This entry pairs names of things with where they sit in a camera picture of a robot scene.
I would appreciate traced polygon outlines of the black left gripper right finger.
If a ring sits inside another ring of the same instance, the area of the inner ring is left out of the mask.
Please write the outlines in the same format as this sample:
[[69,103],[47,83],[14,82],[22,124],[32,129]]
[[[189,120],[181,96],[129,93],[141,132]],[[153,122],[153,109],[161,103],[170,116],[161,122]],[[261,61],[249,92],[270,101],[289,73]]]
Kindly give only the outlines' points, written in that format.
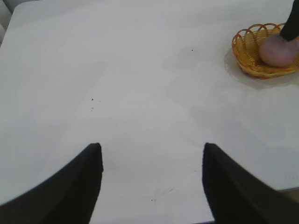
[[206,143],[202,184],[216,224],[297,224],[299,204]]

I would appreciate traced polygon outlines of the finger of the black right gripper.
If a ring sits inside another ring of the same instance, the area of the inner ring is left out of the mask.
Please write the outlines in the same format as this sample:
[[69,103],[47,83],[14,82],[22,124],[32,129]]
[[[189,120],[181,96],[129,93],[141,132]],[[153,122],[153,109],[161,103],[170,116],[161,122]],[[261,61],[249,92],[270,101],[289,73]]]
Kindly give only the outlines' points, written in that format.
[[280,32],[280,36],[288,42],[299,36],[299,0],[294,0],[291,13]]

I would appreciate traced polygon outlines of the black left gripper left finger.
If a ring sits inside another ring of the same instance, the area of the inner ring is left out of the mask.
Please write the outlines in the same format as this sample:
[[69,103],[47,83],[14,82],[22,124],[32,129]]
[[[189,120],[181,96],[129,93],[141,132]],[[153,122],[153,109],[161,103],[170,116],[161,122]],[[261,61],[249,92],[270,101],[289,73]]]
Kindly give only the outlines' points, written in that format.
[[53,176],[1,205],[2,224],[87,224],[103,173],[99,143],[88,145]]

